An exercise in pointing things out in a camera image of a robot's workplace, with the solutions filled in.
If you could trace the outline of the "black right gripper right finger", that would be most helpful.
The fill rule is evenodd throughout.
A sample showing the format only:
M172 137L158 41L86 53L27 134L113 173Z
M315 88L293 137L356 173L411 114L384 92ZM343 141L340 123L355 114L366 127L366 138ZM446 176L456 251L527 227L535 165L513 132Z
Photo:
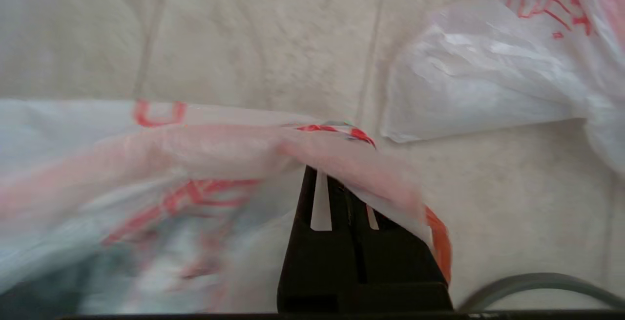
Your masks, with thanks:
M447 283L429 247L387 218L373 229L367 208L342 186L342 311L452 311Z

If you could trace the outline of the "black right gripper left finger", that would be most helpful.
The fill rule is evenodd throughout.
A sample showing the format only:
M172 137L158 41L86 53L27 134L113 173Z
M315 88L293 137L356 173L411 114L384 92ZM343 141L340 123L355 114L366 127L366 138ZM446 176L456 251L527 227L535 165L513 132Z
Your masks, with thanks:
M318 172L306 167L277 289L280 313L338 313L340 295L358 281L348 192L324 178L331 230L311 227Z

